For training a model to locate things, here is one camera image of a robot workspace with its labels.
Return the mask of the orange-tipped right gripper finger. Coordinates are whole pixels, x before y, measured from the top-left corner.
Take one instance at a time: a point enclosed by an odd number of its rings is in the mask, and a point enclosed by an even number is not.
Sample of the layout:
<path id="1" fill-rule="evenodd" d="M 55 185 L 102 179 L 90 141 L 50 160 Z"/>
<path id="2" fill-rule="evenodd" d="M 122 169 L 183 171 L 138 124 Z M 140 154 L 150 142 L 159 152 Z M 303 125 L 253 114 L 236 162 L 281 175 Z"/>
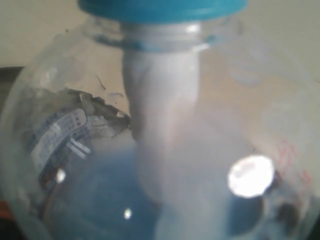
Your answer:
<path id="1" fill-rule="evenodd" d="M 13 216 L 10 212 L 8 204 L 0 201 L 0 239 L 10 240 L 12 230 Z"/>

